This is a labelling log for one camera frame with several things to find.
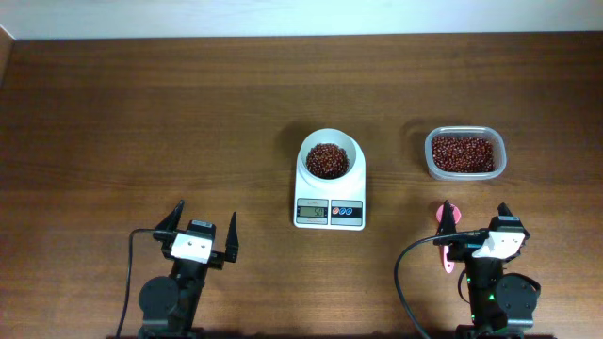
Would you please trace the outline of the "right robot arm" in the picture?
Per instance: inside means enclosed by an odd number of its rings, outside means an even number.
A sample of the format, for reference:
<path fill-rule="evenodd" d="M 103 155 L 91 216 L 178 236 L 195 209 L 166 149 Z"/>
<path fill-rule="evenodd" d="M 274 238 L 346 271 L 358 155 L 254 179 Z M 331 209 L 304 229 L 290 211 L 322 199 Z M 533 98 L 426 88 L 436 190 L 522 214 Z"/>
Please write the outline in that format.
<path fill-rule="evenodd" d="M 489 226 L 467 234 L 456 230 L 461 212 L 444 202 L 436 212 L 437 239 L 442 266 L 447 273 L 464 264 L 459 280 L 466 281 L 470 325 L 460 325 L 454 336 L 475 338 L 522 338 L 534 325 L 533 312 L 541 285 L 519 273 L 506 273 L 504 266 L 520 255 L 530 238 L 520 218 L 504 203 Z"/>

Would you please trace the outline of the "pink plastic measuring scoop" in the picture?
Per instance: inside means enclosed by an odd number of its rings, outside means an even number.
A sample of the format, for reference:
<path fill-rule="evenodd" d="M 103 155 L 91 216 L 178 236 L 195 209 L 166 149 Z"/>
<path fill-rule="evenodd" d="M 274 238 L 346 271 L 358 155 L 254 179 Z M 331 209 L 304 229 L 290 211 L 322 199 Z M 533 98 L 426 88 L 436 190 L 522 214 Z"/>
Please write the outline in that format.
<path fill-rule="evenodd" d="M 461 220 L 462 213 L 454 204 L 451 206 L 451 209 L 452 209 L 454 221 L 455 221 L 455 223 L 458 223 Z M 436 214 L 435 214 L 438 222 L 442 221 L 443 212 L 444 212 L 444 205 L 441 205 L 437 209 Z M 448 252 L 449 252 L 448 246 L 440 246 L 439 247 L 439 254 L 440 254 L 442 267 L 448 274 L 450 274 L 453 272 L 455 265 L 453 262 L 448 260 L 448 258 L 447 258 Z"/>

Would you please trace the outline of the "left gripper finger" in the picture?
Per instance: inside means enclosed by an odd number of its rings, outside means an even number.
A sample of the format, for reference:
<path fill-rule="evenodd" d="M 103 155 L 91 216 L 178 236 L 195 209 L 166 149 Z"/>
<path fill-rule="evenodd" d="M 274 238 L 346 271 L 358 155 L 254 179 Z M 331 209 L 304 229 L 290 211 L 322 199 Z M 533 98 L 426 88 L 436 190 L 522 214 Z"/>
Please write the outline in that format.
<path fill-rule="evenodd" d="M 236 212 L 234 212 L 230 220 L 228 235 L 225 242 L 224 261 L 235 263 L 237 260 L 238 251 L 239 241 L 236 230 Z"/>
<path fill-rule="evenodd" d="M 155 230 L 162 232 L 174 232 L 180 222 L 180 217 L 184 210 L 184 206 L 184 200 L 178 202 L 174 209 L 155 226 Z"/>

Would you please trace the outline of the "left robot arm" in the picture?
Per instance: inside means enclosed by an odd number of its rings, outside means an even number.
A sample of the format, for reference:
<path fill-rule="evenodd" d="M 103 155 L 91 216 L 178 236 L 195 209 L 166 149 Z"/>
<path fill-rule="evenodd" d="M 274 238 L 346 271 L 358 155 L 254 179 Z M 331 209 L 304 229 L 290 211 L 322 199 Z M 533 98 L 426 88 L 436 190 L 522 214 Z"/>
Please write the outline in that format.
<path fill-rule="evenodd" d="M 178 202 L 151 230 L 153 239 L 161 243 L 164 258 L 172 261 L 172 269 L 167 276 L 149 280 L 139 292 L 143 317 L 138 338 L 199 338 L 193 322 L 207 273 L 237 259 L 236 215 L 231 216 L 225 250 L 217 251 L 213 249 L 215 224 L 192 220 L 185 230 L 178 228 L 184 206 L 183 201 Z"/>

